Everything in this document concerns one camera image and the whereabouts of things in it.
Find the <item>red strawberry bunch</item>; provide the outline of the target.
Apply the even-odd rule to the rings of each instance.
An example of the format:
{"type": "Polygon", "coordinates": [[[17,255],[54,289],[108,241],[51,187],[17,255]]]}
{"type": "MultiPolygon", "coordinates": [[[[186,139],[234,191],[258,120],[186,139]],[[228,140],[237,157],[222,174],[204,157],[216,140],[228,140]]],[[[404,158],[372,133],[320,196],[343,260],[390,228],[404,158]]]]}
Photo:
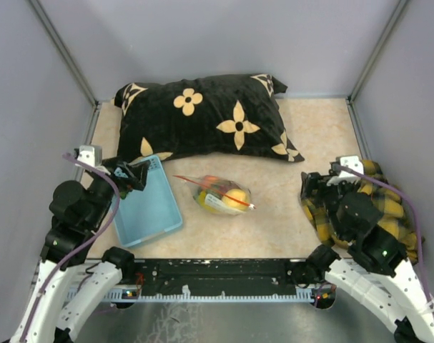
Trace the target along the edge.
{"type": "Polygon", "coordinates": [[[203,179],[203,182],[204,185],[209,189],[217,190],[222,193],[226,193],[230,189],[236,188],[233,181],[211,175],[206,175],[203,179]]]}

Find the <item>clear zip top bag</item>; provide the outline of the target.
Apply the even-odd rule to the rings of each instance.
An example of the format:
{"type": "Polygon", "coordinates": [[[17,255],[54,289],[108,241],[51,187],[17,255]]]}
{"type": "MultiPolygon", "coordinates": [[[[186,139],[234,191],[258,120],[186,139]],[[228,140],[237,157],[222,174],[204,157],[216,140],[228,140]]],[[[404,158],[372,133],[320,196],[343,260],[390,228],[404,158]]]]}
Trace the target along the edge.
{"type": "Polygon", "coordinates": [[[250,205],[245,211],[241,211],[239,209],[233,209],[228,206],[226,206],[223,201],[222,197],[225,195],[225,193],[219,192],[217,190],[209,189],[204,185],[203,179],[204,177],[188,177],[183,175],[174,175],[174,178],[179,179],[181,182],[186,184],[189,187],[189,190],[191,192],[193,200],[196,202],[196,197],[201,191],[206,191],[207,196],[205,197],[205,203],[209,206],[215,208],[217,211],[219,211],[221,215],[230,215],[230,216],[238,216],[241,214],[249,213],[256,209],[255,204],[252,202],[252,193],[247,188],[242,186],[241,184],[233,181],[235,183],[236,188],[234,189],[243,189],[250,195],[250,205]]]}

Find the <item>black flower pattern pillow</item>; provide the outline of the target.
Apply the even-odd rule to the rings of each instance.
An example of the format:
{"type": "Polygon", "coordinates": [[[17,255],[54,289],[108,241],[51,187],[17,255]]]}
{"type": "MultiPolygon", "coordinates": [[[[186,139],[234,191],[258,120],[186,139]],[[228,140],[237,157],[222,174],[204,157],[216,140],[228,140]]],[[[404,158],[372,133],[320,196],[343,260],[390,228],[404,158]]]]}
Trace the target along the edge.
{"type": "Polygon", "coordinates": [[[275,95],[287,85],[270,74],[228,74],[119,89],[117,156],[134,163],[214,152],[304,161],[290,141],[275,95]]]}

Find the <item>yellow star fruit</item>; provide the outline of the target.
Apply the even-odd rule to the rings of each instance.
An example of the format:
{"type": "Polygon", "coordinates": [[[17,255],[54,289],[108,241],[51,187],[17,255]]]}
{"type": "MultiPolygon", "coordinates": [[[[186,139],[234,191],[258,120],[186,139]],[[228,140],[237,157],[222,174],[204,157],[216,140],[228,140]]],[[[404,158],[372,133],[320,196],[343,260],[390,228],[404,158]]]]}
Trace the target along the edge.
{"type": "Polygon", "coordinates": [[[215,208],[209,206],[208,204],[205,203],[205,197],[207,196],[206,191],[201,191],[197,197],[196,197],[196,202],[207,212],[212,213],[212,214],[219,214],[220,212],[217,211],[215,208]]]}

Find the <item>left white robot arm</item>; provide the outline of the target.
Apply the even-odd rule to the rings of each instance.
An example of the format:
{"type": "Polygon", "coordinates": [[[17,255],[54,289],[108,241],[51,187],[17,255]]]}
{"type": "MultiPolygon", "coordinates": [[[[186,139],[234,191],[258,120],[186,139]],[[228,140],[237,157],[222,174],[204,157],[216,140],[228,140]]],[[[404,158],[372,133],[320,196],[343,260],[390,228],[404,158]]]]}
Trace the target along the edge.
{"type": "Polygon", "coordinates": [[[84,187],[68,180],[54,190],[49,205],[51,229],[41,250],[39,274],[10,342],[74,342],[106,293],[120,282],[131,282],[137,274],[134,255],[111,247],[75,298],[65,301],[90,248],[114,219],[122,196],[145,188],[150,163],[130,165],[114,157],[96,165],[71,154],[64,157],[82,167],[92,182],[84,187]]]}

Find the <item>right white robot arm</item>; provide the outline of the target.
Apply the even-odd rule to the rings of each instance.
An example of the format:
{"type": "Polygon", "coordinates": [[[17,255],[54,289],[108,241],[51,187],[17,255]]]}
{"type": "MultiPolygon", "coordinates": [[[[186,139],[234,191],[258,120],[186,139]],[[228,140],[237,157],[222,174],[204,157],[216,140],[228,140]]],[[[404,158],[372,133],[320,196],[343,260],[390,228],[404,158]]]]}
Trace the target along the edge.
{"type": "Polygon", "coordinates": [[[300,200],[321,244],[307,258],[312,281],[345,291],[396,342],[434,342],[434,298],[421,271],[418,231],[405,228],[406,197],[374,166],[301,174],[300,200]]]}

